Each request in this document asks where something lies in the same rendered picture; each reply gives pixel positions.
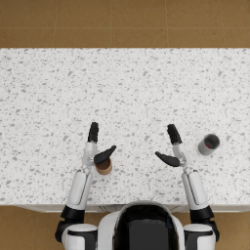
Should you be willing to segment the brown cup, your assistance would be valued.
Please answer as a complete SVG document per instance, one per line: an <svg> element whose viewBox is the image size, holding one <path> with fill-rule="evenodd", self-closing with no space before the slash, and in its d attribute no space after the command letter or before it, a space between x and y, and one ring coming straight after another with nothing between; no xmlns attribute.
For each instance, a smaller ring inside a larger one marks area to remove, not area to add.
<svg viewBox="0 0 250 250"><path fill-rule="evenodd" d="M101 164L96 164L96 169L101 175L108 175L112 170L112 163L110 159L107 159Z"/></svg>

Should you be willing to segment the grey cup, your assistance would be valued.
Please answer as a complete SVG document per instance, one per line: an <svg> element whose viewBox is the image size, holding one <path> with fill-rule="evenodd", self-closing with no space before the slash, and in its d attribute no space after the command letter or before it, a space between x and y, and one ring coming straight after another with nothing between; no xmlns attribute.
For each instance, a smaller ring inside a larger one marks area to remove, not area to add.
<svg viewBox="0 0 250 250"><path fill-rule="evenodd" d="M211 155L219 146L220 139L215 134L208 134L198 144L198 151L202 155Z"/></svg>

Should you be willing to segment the robot body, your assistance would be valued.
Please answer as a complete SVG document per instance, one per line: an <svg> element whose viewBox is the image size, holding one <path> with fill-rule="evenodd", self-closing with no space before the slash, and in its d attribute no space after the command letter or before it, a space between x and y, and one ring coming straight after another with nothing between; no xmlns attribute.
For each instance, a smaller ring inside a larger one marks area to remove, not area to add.
<svg viewBox="0 0 250 250"><path fill-rule="evenodd" d="M186 250L181 222L154 201L135 201L103 217L97 250Z"/></svg>

